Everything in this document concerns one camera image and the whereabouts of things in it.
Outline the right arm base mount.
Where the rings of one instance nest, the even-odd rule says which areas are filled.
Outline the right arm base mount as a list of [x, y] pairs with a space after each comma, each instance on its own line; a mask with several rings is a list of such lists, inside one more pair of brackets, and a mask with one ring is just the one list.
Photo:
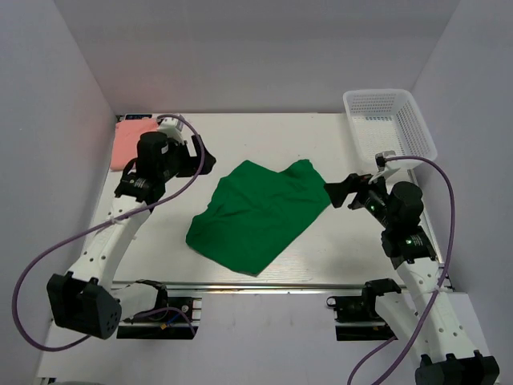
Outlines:
[[367, 282], [358, 296], [330, 296], [326, 305], [335, 314], [338, 342], [386, 341], [394, 339], [390, 326], [375, 310], [376, 299], [402, 289], [391, 278]]

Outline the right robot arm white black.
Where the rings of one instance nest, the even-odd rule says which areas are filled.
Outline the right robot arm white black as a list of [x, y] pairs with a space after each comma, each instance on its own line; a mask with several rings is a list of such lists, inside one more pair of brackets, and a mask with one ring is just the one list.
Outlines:
[[414, 364], [417, 384], [493, 384], [499, 365], [471, 341], [458, 320], [449, 294], [438, 284], [442, 273], [436, 252], [420, 225], [422, 190], [408, 181], [386, 187], [384, 177], [352, 173], [342, 182], [324, 186], [339, 208], [348, 195], [349, 209], [366, 209], [383, 227], [382, 248], [402, 279], [411, 300], [398, 284], [383, 278], [367, 282], [363, 313], [383, 319], [405, 343], [401, 357]]

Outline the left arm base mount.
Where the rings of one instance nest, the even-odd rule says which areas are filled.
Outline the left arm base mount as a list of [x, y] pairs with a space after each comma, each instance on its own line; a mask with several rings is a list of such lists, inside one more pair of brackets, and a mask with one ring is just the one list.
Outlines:
[[193, 292], [138, 280], [111, 294], [122, 309], [119, 340], [193, 340], [199, 330], [202, 297]]

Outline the green t shirt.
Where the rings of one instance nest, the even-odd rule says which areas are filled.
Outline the green t shirt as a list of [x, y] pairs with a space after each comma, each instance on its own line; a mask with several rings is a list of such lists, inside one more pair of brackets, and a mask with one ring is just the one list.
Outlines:
[[185, 241], [223, 267], [256, 277], [328, 207], [324, 185], [307, 159], [281, 172], [246, 160], [220, 179]]

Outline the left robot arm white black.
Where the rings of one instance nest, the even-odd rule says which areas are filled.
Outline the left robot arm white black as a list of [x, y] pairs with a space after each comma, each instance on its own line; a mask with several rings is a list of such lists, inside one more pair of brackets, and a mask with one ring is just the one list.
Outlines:
[[196, 155], [186, 143], [162, 132], [144, 133], [136, 158], [121, 173], [104, 228], [95, 231], [83, 255], [64, 275], [54, 274], [46, 289], [57, 326], [108, 339], [122, 321], [134, 318], [160, 320], [169, 311], [164, 285], [148, 279], [122, 289], [112, 282], [128, 246], [173, 177], [194, 180], [212, 171], [216, 163], [199, 135], [192, 136]]

